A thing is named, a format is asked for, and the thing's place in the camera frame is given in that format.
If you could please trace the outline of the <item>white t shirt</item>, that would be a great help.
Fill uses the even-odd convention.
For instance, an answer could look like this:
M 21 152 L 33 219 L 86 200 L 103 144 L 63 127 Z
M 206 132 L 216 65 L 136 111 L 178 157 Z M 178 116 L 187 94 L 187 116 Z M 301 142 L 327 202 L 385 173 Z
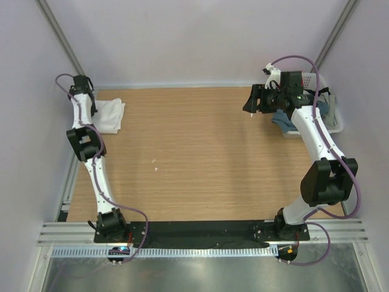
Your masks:
M 117 134 L 121 129 L 121 123 L 125 111 L 125 103 L 122 99 L 97 100 L 95 102 L 97 112 L 92 121 L 101 134 Z

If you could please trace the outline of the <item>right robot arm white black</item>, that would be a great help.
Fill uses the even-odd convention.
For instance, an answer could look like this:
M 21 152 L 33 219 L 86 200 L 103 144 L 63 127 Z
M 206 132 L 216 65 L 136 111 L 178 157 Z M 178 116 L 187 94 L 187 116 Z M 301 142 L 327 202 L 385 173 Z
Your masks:
M 278 236 L 294 235 L 320 209 L 349 198 L 358 165 L 348 159 L 328 133 L 314 96 L 305 89 L 299 71 L 265 69 L 263 85 L 254 84 L 243 111 L 267 114 L 281 110 L 300 133 L 312 165 L 300 183 L 300 196 L 278 211 L 272 229 Z

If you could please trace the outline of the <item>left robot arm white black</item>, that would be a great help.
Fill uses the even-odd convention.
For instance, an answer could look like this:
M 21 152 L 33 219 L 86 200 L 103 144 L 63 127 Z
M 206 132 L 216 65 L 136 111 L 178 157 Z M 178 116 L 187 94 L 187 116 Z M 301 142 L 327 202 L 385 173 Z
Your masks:
M 122 242 L 128 237 L 128 227 L 120 208 L 115 205 L 105 169 L 106 147 L 92 121 L 97 113 L 93 85 L 85 75 L 76 75 L 72 79 L 74 84 L 68 96 L 74 110 L 74 121 L 66 135 L 92 182 L 97 203 L 97 221 L 89 222 L 89 225 L 94 228 L 100 241 Z

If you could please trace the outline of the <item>blue grey t shirt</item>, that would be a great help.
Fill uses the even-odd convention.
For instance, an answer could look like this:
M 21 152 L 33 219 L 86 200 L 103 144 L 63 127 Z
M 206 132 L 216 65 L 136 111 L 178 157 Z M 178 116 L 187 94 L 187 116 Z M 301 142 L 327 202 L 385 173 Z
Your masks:
M 318 108 L 320 110 L 320 115 L 328 114 L 329 113 L 329 105 L 325 102 L 318 102 Z M 281 129 L 281 132 L 283 134 L 286 134 L 290 131 L 297 131 L 297 128 L 295 125 L 291 122 L 291 120 L 288 118 L 286 113 L 284 113 L 282 110 L 278 109 L 271 118 L 272 123 L 275 125 L 278 125 Z

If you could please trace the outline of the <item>white laundry basket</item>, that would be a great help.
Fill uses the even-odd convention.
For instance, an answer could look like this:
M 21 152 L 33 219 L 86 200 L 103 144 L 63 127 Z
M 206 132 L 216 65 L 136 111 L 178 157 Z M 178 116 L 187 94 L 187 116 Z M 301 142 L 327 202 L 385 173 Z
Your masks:
M 302 73 L 303 87 L 306 92 L 312 91 L 315 93 L 316 89 L 316 75 L 314 73 Z M 320 87 L 319 87 L 319 102 L 324 102 L 328 105 L 329 111 L 322 115 L 323 123 L 330 134 L 339 133 L 343 130 L 343 120 L 340 117 L 340 113 L 336 103 L 336 96 L 332 93 L 326 80 L 319 75 Z

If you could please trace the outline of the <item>left aluminium corner post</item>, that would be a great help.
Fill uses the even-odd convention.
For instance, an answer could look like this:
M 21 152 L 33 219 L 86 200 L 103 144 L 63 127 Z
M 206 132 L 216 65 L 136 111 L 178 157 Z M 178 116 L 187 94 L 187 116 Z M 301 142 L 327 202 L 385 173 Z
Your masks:
M 46 0 L 36 0 L 37 6 L 40 8 L 44 18 L 46 19 L 49 27 L 52 29 L 57 41 L 64 50 L 68 60 L 78 74 L 85 75 L 85 72 L 76 57 L 74 50 L 72 49 L 70 43 L 68 42 L 59 22 L 57 21 L 50 5 Z

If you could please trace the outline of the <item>aluminium corner post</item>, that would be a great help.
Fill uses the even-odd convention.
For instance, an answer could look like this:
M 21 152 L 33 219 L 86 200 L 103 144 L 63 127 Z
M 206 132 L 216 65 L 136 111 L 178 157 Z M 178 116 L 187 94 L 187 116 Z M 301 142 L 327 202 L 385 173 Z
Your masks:
M 49 27 L 52 29 L 57 41 L 64 50 L 68 60 L 78 74 L 85 75 L 85 72 L 76 57 L 74 50 L 72 49 L 70 43 L 68 42 L 59 22 L 57 21 L 50 5 L 46 0 L 36 0 L 37 6 L 40 8 L 44 18 L 46 19 Z
M 337 40 L 341 36 L 344 28 L 346 27 L 348 21 L 351 19 L 359 3 L 360 0 L 347 0 L 333 28 L 331 29 L 330 34 L 328 35 L 318 57 L 315 60 L 315 65 L 317 69 L 321 69 L 321 67 L 323 66 L 325 60 L 327 59 L 329 53 L 331 52 Z

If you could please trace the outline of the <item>right aluminium corner post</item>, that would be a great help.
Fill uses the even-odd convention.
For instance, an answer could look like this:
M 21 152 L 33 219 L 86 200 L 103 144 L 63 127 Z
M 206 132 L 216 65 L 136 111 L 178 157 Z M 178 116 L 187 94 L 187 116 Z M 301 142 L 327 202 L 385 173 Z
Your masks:
M 325 60 L 327 59 L 329 53 L 331 52 L 337 40 L 341 36 L 344 28 L 346 27 L 348 21 L 351 19 L 359 3 L 360 0 L 347 0 L 333 28 L 331 29 L 330 34 L 328 35 L 318 57 L 315 60 L 315 65 L 317 69 L 321 69 L 321 67 L 323 66 Z

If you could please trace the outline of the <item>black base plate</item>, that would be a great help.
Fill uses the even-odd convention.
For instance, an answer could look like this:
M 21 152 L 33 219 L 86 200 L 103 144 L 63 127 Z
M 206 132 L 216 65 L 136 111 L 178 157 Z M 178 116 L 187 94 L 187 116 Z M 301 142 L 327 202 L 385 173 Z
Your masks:
M 306 224 L 286 225 L 264 220 L 133 221 L 125 228 L 95 230 L 95 243 L 132 243 L 135 248 L 243 249 L 265 248 L 269 242 L 310 240 Z

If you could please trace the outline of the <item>aluminium frame rail front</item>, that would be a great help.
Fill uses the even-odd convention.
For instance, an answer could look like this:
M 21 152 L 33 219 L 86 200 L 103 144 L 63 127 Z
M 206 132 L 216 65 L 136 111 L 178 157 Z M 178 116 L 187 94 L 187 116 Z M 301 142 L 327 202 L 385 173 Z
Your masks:
M 308 231 L 311 241 L 323 243 L 326 241 L 320 224 L 328 232 L 333 243 L 367 243 L 368 236 L 362 221 L 357 218 L 347 220 L 313 219 L 308 221 Z M 47 222 L 44 223 L 37 240 L 37 246 L 75 246 L 91 244 L 95 231 L 82 222 Z

